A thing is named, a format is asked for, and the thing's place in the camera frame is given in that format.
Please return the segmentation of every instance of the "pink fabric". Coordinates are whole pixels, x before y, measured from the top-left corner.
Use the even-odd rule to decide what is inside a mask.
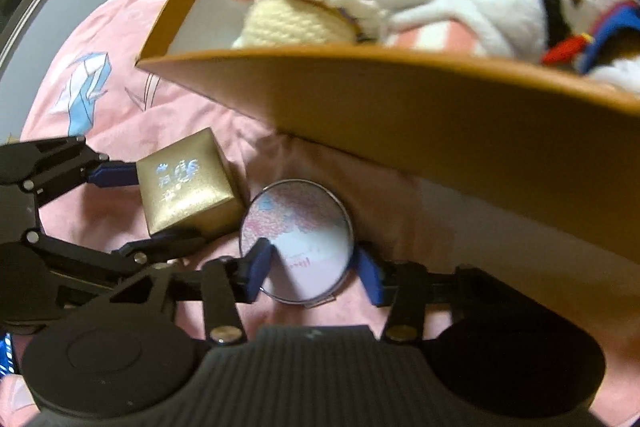
[[[233,166],[245,201],[279,179],[314,180],[345,203],[357,238],[369,239],[388,258],[419,261],[434,271],[448,271],[454,263],[473,259],[476,251],[475,259],[484,267],[483,259],[502,248],[511,259],[507,264],[495,264],[496,275],[586,328],[604,346],[609,370],[594,412],[610,425],[638,413],[640,297],[634,293],[640,280],[636,277],[638,267],[616,261],[616,277],[611,282],[614,269],[599,264],[602,254],[590,253],[589,247],[575,239],[561,236],[556,240],[556,232],[537,229],[506,213],[494,219],[500,211],[476,200],[277,134],[258,121],[136,70],[136,54],[164,1],[109,0],[78,26],[42,82],[22,139],[60,136],[80,129],[86,131],[95,150],[111,158],[137,160],[210,126]],[[80,73],[95,75],[89,97],[95,112],[88,109],[84,118],[77,112],[71,117],[73,111],[69,110],[74,92],[71,81]],[[83,186],[47,205],[42,222],[50,235],[102,251],[147,237],[136,188]],[[510,238],[518,227],[524,231]],[[534,232],[525,241],[527,230]],[[559,250],[575,253],[575,258],[566,261],[569,268],[564,275],[543,277],[537,270],[558,257],[555,250],[545,248],[547,235],[552,237],[548,244],[564,241]],[[534,255],[527,253],[529,245],[533,245]],[[236,234],[207,247],[191,266],[227,254],[238,255]],[[532,267],[519,271],[529,260]],[[586,264],[593,264],[601,277],[598,280],[605,282],[596,287],[580,283],[575,273]],[[626,275],[631,282],[625,286],[620,278]],[[353,277],[336,301],[314,309],[282,305],[262,295],[254,305],[241,305],[240,312],[251,336],[258,327],[270,323],[365,323],[379,332],[386,317],[385,310],[368,304],[360,282]],[[446,321],[445,312],[428,314],[429,334],[436,335]],[[202,311],[196,303],[181,307],[177,322],[193,336],[204,335]],[[25,407],[23,401],[14,400],[15,386],[15,378],[0,383],[0,423],[6,427],[23,425],[34,412],[33,405]]]

